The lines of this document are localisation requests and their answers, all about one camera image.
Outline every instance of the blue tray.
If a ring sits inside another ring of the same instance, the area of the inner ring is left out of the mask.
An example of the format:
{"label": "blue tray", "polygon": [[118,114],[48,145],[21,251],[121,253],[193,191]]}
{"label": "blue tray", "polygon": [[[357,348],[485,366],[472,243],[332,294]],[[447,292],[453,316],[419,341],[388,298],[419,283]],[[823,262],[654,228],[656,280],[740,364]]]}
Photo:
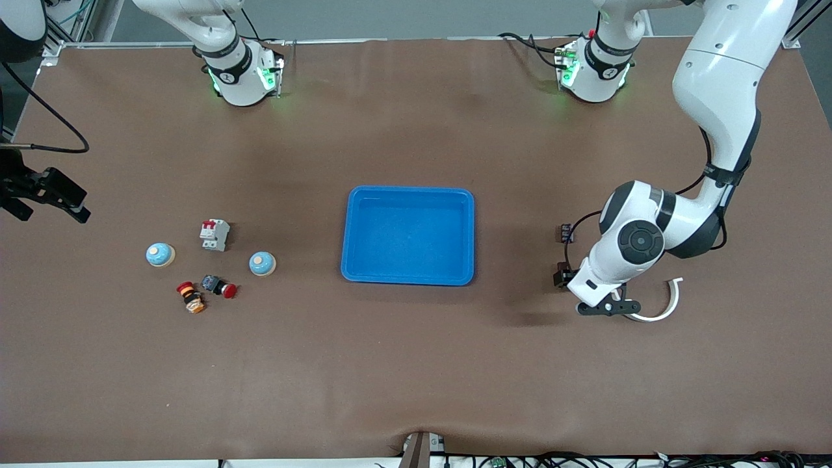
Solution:
{"label": "blue tray", "polygon": [[347,205],[341,274],[361,282],[467,285],[473,278],[471,192],[354,188]]}

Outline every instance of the green led light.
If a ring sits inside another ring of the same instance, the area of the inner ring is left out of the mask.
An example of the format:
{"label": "green led light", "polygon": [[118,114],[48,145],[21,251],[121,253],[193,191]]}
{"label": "green led light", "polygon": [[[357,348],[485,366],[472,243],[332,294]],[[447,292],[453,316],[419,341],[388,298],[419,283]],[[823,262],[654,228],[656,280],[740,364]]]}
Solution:
{"label": "green led light", "polygon": [[630,66],[627,65],[624,67],[624,71],[622,72],[622,79],[618,82],[618,87],[624,86],[624,81],[626,80],[626,73],[630,71]]}
{"label": "green led light", "polygon": [[220,93],[220,85],[216,84],[216,78],[211,70],[208,70],[208,76],[210,77],[211,83],[214,85],[214,91]]}
{"label": "green led light", "polygon": [[578,60],[572,60],[572,63],[563,71],[563,78],[561,84],[565,87],[570,87],[575,82],[575,76],[581,69]]}
{"label": "green led light", "polygon": [[275,74],[270,72],[268,68],[257,67],[257,71],[260,72],[260,80],[263,82],[263,87],[267,90],[274,89]]}

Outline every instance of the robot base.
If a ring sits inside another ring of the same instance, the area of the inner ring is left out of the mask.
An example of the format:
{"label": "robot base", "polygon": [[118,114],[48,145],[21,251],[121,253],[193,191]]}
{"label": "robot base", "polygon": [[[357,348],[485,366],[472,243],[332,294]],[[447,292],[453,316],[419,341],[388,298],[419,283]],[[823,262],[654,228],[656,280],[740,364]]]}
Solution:
{"label": "robot base", "polygon": [[557,83],[582,101],[604,102],[611,98],[618,88],[624,86],[624,79],[626,73],[630,71],[630,65],[627,65],[620,73],[621,77],[602,80],[587,64],[587,58],[584,55],[587,42],[586,38],[579,37],[576,41],[556,49],[555,63],[566,67],[564,70],[557,70]]}
{"label": "robot base", "polygon": [[252,106],[267,96],[279,96],[283,84],[283,57],[275,57],[275,51],[256,41],[242,41],[251,50],[251,64],[236,84],[224,83],[209,72],[217,95],[239,107]]}

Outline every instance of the black connector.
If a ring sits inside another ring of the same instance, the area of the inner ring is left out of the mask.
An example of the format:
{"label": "black connector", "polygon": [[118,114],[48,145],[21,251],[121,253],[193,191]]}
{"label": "black connector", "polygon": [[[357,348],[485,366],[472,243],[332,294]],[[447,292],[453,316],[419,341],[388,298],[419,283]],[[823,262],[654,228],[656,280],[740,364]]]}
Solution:
{"label": "black connector", "polygon": [[567,263],[561,261],[557,264],[557,273],[552,275],[555,280],[555,287],[565,288],[576,274],[577,270],[570,270]]}
{"label": "black connector", "polygon": [[572,224],[562,224],[561,225],[561,240],[562,244],[571,244],[575,241],[575,229],[572,227]]}

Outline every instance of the brown table mat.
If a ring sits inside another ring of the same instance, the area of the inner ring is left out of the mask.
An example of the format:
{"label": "brown table mat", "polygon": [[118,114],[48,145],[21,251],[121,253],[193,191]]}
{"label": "brown table mat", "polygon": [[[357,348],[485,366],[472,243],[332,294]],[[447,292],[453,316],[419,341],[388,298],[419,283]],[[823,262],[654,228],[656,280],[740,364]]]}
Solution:
{"label": "brown table mat", "polygon": [[[388,456],[416,430],[489,454],[832,451],[832,133],[797,51],[760,85],[726,248],[630,285],[647,314],[683,276],[670,319],[582,317],[552,286],[557,225],[631,179],[701,172],[671,95],[685,45],[645,40],[600,105],[515,42],[287,47],[284,96],[250,108],[187,49],[63,51],[36,90],[92,150],[26,161],[86,188],[92,217],[0,213],[0,461]],[[18,141],[73,137],[30,103]],[[344,280],[360,184],[470,190],[473,283]],[[209,217],[229,251],[201,249]],[[577,238],[579,261],[597,229]],[[156,241],[165,269],[144,260]],[[274,275],[248,272],[259,250]],[[175,288],[208,273],[238,297],[192,316]]]}

